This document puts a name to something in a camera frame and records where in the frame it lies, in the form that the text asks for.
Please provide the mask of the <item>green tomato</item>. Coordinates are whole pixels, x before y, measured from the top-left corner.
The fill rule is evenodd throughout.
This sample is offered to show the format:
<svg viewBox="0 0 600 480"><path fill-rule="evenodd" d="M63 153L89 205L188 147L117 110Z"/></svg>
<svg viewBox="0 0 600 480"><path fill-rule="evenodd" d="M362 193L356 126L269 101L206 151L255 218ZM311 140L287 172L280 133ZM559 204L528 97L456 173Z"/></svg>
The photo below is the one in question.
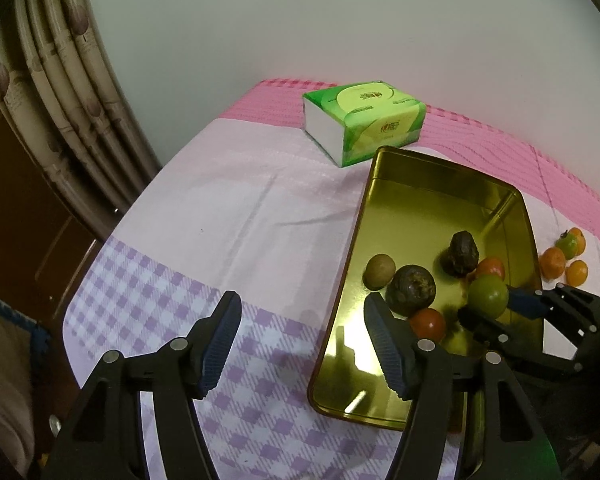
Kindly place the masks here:
<svg viewBox="0 0 600 480"><path fill-rule="evenodd" d="M496 275L475 278L468 288L467 305L495 320L507 309L509 292L506 284Z"/></svg>

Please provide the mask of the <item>orange tangerine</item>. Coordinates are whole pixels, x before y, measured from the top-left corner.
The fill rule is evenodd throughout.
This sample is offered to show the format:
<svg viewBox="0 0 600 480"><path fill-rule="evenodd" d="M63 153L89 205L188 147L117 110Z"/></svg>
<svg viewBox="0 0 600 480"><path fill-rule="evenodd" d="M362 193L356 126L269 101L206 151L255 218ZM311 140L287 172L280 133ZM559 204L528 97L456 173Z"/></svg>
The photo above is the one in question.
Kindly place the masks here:
<svg viewBox="0 0 600 480"><path fill-rule="evenodd" d="M574 226L569 230L569 233L576 239L576 249L574 250L574 254L576 256L582 255L586 248L586 240L583 232Z"/></svg>
<svg viewBox="0 0 600 480"><path fill-rule="evenodd" d="M566 264L566 256L558 247L547 248L539 258L541 274L545 281L558 280L564 274Z"/></svg>
<svg viewBox="0 0 600 480"><path fill-rule="evenodd" d="M569 286L580 287L588 279L588 265L583 260L574 260L566 270L566 282Z"/></svg>

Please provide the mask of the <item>gold metal tin tray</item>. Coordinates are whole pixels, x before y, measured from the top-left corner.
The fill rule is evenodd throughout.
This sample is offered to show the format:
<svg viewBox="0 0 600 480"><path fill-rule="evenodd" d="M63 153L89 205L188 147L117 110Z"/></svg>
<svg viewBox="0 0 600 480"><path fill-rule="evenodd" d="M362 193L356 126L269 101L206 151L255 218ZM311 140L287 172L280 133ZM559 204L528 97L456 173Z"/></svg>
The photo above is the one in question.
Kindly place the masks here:
<svg viewBox="0 0 600 480"><path fill-rule="evenodd" d="M527 207L513 185L412 151L382 148L375 155L309 382L308 399L317 413L387 429L405 425L410 406L388 387L363 318L369 293L363 272L374 255L427 269L437 285L431 307L448 324L443 348L459 356L482 352L455 319L466 304L467 285L439 263L460 231L472 235L480 257L501 260L508 286L525 292L541 287Z"/></svg>

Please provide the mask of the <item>red orange tomato back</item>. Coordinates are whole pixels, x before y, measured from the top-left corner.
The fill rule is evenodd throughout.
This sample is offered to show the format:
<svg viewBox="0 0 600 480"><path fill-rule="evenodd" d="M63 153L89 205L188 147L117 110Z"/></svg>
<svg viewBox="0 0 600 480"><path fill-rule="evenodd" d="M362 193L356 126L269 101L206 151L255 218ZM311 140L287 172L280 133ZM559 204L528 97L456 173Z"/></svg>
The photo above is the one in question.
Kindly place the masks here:
<svg viewBox="0 0 600 480"><path fill-rule="evenodd" d="M474 278L482 278L483 276L496 276L501 281L506 278L506 270L503 261L498 257L486 257L482 259L476 270L474 271Z"/></svg>

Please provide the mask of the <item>red tomato front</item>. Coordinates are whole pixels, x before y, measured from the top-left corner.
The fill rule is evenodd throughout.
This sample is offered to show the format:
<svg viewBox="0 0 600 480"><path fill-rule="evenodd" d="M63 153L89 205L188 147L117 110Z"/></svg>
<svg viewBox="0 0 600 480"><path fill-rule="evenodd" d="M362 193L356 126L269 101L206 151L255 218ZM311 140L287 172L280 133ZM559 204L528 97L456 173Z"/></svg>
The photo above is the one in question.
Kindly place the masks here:
<svg viewBox="0 0 600 480"><path fill-rule="evenodd" d="M444 316L437 310L425 308L408 318L414 334L419 339L430 339L436 344L446 336Z"/></svg>

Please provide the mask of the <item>green tangerine on cloth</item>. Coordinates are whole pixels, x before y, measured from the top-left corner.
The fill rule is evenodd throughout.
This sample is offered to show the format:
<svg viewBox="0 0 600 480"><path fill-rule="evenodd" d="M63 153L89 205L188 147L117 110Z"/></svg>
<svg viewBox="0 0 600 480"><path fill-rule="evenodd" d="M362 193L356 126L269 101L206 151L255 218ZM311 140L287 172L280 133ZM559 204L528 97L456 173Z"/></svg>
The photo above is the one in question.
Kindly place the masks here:
<svg viewBox="0 0 600 480"><path fill-rule="evenodd" d="M572 260L578 254L579 239L573 232L565 231L560 234L554 246L562 251L566 260Z"/></svg>

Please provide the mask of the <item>dark wrinkled avocado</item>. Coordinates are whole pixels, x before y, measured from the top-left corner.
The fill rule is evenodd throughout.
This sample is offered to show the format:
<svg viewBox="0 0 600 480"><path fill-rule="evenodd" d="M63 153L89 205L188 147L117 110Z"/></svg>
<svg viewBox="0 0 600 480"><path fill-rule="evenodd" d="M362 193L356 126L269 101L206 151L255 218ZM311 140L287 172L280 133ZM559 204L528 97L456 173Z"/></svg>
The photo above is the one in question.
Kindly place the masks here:
<svg viewBox="0 0 600 480"><path fill-rule="evenodd" d="M479 263L479 251L468 231L456 232L441 256L442 270L452 278L466 278Z"/></svg>

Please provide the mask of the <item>dark round passion fruit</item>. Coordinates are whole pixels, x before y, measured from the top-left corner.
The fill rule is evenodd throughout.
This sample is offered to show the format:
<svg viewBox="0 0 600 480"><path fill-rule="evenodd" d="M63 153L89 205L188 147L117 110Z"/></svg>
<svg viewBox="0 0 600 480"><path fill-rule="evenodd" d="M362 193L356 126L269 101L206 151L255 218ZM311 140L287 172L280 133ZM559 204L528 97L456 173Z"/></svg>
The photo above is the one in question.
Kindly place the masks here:
<svg viewBox="0 0 600 480"><path fill-rule="evenodd" d="M428 308L437 295L437 286L431 273L422 266L408 264L396 270L386 291L386 301L397 314L411 316Z"/></svg>

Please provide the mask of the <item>blue-edged cushion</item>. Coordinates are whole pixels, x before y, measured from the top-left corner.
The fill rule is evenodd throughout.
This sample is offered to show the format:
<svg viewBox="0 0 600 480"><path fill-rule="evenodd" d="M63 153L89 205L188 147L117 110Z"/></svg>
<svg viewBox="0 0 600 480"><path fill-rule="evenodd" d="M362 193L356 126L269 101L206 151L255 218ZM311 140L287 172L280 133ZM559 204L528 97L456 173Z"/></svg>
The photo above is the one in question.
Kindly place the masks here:
<svg viewBox="0 0 600 480"><path fill-rule="evenodd" d="M47 417L41 398L48 333L0 299L0 454L18 479L44 453Z"/></svg>

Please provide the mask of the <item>brown kiwi fruit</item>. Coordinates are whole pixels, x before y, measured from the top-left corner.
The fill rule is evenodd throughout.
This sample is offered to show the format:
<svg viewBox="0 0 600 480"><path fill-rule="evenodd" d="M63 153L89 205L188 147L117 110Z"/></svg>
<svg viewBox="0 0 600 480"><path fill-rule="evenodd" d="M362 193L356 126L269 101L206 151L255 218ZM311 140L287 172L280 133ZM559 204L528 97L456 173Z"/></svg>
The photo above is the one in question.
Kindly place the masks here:
<svg viewBox="0 0 600 480"><path fill-rule="evenodd" d="M396 273L396 263L386 254L374 255L366 264L363 283L370 290L386 287Z"/></svg>

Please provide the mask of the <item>dark wooden cabinet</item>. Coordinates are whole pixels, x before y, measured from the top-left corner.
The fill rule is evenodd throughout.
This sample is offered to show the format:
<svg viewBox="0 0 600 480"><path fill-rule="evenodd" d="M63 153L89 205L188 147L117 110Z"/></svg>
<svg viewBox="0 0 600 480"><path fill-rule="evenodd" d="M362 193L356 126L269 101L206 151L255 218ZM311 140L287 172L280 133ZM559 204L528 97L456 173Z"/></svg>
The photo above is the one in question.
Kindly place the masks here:
<svg viewBox="0 0 600 480"><path fill-rule="evenodd" d="M61 322L100 248L0 111L0 299L47 326Z"/></svg>

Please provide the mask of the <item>green tissue pack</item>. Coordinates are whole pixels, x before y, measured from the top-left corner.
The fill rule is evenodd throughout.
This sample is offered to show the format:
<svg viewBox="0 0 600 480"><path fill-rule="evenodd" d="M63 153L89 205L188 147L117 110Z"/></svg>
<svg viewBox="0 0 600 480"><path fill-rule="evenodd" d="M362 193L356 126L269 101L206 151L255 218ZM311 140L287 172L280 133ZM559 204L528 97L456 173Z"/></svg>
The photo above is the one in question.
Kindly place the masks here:
<svg viewBox="0 0 600 480"><path fill-rule="evenodd" d="M304 131L342 168L371 159L378 148L419 139L426 104L385 81L345 84L302 96Z"/></svg>

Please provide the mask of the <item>pink purple checkered tablecloth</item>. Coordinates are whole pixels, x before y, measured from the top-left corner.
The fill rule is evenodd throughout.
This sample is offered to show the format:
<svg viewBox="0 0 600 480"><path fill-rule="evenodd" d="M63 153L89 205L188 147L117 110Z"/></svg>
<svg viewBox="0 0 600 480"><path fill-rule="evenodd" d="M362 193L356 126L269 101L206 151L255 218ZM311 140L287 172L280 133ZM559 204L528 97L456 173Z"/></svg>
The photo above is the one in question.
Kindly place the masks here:
<svg viewBox="0 0 600 480"><path fill-rule="evenodd" d="M154 352L238 292L230 357L196 405L224 479L381 479L400 439L306 400L370 170L337 167L304 133L311 89L262 81L198 133L122 218L64 319L85 382L106 351Z"/></svg>

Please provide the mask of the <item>beige patterned curtain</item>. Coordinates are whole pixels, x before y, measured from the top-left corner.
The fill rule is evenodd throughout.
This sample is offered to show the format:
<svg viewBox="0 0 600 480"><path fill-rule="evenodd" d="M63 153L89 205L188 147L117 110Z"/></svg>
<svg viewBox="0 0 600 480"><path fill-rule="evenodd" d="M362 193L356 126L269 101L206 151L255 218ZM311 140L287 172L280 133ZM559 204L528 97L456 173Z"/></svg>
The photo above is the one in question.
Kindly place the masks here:
<svg viewBox="0 0 600 480"><path fill-rule="evenodd" d="M6 0L0 110L60 197L102 240L160 170L114 81L90 0Z"/></svg>

